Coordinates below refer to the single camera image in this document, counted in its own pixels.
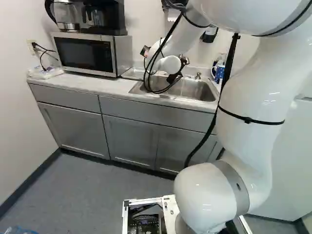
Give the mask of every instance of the countertop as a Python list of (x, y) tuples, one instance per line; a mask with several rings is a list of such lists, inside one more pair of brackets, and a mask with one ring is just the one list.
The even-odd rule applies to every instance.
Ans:
[(120, 98), (164, 106), (172, 106), (194, 111), (214, 113), (217, 100), (214, 102), (193, 101), (188, 99), (165, 99), (145, 95), (130, 94), (129, 91), (140, 81), (124, 78), (102, 78), (65, 73), (46, 80), (28, 77), (27, 82), (54, 88), (78, 91), (111, 98)]

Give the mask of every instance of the gray carpet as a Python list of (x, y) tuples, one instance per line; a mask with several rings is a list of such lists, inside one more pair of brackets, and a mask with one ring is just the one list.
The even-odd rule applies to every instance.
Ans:
[[(62, 155), (0, 220), (40, 234), (121, 234), (124, 199), (171, 194), (173, 182)], [(254, 234), (296, 234), (292, 225), (246, 219)]]

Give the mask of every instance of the kettle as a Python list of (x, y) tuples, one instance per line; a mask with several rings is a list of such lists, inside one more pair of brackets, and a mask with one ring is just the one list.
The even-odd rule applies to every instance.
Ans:
[(76, 32), (79, 30), (79, 16), (75, 4), (71, 0), (45, 0), (48, 16), (61, 31)]

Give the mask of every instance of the white wall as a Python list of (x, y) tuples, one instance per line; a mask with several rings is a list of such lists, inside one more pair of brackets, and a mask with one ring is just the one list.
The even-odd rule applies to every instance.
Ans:
[(26, 39), (51, 46), (42, 27), (46, 20), (43, 0), (1, 3), (0, 204), (58, 148), (25, 75), (38, 63), (30, 55)]
[[(125, 0), (126, 25), (133, 36), (134, 60), (143, 61), (139, 54), (144, 45), (152, 46), (160, 37), (165, 37), (171, 23), (165, 17), (160, 0)], [(233, 33), (219, 30), (213, 43), (203, 43), (199, 39), (186, 54), (191, 66), (212, 67), (217, 53), (227, 53)], [(247, 63), (258, 47), (259, 39), (243, 35), (238, 41), (234, 71)]]

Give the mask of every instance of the microwave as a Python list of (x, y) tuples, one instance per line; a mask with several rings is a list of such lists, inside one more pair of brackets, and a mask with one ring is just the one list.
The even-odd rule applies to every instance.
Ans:
[(132, 37), (84, 33), (51, 33), (65, 71), (118, 77), (133, 66)]

